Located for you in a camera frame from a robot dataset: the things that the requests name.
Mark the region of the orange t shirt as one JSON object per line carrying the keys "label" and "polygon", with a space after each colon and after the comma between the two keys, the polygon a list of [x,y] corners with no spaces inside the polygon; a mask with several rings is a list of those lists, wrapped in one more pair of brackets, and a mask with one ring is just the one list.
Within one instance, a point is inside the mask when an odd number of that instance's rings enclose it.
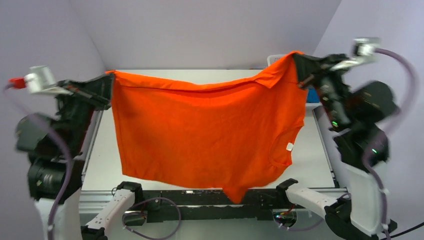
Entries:
{"label": "orange t shirt", "polygon": [[122,173],[240,203],[292,164],[307,91],[293,51],[254,76],[213,84],[113,71],[111,110]]}

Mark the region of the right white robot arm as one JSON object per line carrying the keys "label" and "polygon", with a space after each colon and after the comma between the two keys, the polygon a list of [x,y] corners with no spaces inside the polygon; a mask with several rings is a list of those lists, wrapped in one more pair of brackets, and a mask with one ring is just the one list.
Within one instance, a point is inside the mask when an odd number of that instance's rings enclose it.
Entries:
{"label": "right white robot arm", "polygon": [[349,176],[349,198],[296,187],[297,181],[290,178],[276,187],[276,203],[310,210],[345,240],[376,240],[379,233],[389,234],[397,228],[388,216],[388,191],[381,177],[389,159],[389,140],[377,123],[398,111],[391,88],[372,80],[351,91],[343,74],[361,63],[357,57],[296,53],[293,60],[299,88],[316,90],[330,129],[337,133],[333,140]]}

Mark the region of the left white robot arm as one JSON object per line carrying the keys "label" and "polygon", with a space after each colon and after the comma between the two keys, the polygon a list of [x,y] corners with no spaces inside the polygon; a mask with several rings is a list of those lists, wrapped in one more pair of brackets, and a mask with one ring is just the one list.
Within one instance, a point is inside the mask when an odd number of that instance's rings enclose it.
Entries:
{"label": "left white robot arm", "polygon": [[50,73],[13,78],[9,86],[34,94],[52,94],[57,118],[30,113],[19,121],[16,149],[28,156],[27,182],[48,240],[106,240],[112,222],[144,203],[139,183],[120,183],[112,199],[86,225],[79,203],[85,163],[78,160],[92,116],[111,107],[115,75],[103,74],[85,82],[55,81]]}

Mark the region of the blue t shirt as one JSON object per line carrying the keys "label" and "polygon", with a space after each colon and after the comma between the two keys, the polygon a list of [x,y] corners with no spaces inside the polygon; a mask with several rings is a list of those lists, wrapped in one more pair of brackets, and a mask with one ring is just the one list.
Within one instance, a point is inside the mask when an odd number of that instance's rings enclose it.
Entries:
{"label": "blue t shirt", "polygon": [[317,104],[317,103],[320,102],[320,97],[319,97],[317,91],[313,87],[308,88],[308,90],[307,90],[306,102],[308,104]]}

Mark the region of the white plastic laundry basket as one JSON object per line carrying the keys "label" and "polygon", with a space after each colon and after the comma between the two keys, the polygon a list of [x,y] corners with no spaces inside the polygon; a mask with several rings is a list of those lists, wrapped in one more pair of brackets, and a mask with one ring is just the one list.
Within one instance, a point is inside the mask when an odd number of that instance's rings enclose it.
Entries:
{"label": "white plastic laundry basket", "polygon": [[[269,55],[266,58],[267,65],[268,66],[272,65],[273,63],[277,62],[279,59],[283,58],[285,55],[286,54],[272,54],[272,55]],[[308,107],[308,108],[316,108],[316,107],[319,107],[320,105],[321,105],[320,102],[319,103],[307,103],[306,102],[306,107]]]}

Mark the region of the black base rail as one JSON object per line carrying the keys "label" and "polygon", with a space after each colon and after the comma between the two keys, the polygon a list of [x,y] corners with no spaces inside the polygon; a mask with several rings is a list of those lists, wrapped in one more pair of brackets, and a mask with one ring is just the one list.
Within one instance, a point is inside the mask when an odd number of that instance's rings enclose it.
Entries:
{"label": "black base rail", "polygon": [[[188,220],[271,220],[271,213],[293,212],[294,205],[284,200],[275,189],[250,189],[240,203],[233,203],[222,190],[144,190],[143,200],[160,199],[134,206],[147,214],[148,223]],[[164,200],[173,201],[180,210]]]}

